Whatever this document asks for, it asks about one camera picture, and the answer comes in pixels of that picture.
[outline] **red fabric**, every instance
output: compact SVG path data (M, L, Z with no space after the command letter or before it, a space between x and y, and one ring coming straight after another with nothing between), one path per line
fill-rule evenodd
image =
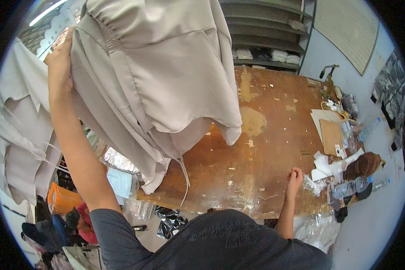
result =
M88 212L86 202L80 202L80 204L76 207L76 210L78 211L80 216L82 216L84 222L90 225L91 230L90 231L78 230L78 234L81 235L81 237L87 242L91 244L97 244L97 238L95 235L95 231L93 230L92 220L90 219L90 216L86 213L86 209Z

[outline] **person's hand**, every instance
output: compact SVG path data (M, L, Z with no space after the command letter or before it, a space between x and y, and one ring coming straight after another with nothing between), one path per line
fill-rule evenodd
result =
M73 26L66 40L50 53L45 63L48 66L48 89L50 103L63 94L70 93L73 83L70 78L70 49L72 46Z
M294 200L303 182L302 170L300 168L292 168L286 176L286 180L288 181L288 185L285 191L285 198Z

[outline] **person's arm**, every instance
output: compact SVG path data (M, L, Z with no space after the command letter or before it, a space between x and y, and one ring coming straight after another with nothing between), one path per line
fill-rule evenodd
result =
M121 209L105 170L84 134L72 104L70 78L72 32L65 42L48 55L48 89L51 120L72 181L90 211L98 208Z
M295 196L303 182L303 173L299 168L292 168L287 176L288 185L285 200L276 226L278 234L285 239L292 239L292 223L294 220Z

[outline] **fluorescent light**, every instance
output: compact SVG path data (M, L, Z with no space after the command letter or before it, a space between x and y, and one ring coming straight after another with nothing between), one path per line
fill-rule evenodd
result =
M44 12L42 12L42 14L40 14L38 17L36 17L36 19L34 19L28 26L33 26L35 23L38 22L38 20L42 19L46 14L50 13L51 10L53 10L54 8L60 6L61 4L63 4L64 2L66 2L67 0L60 0L57 3L55 3L54 5L52 5L50 8L48 8L47 10L45 10Z

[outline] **wooden cutting board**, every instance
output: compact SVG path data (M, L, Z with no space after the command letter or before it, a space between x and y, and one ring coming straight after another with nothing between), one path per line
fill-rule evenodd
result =
M340 149L342 146L342 130L339 123L320 119L321 132L323 135L323 149L324 154L338 156L336 152L336 144L339 144Z

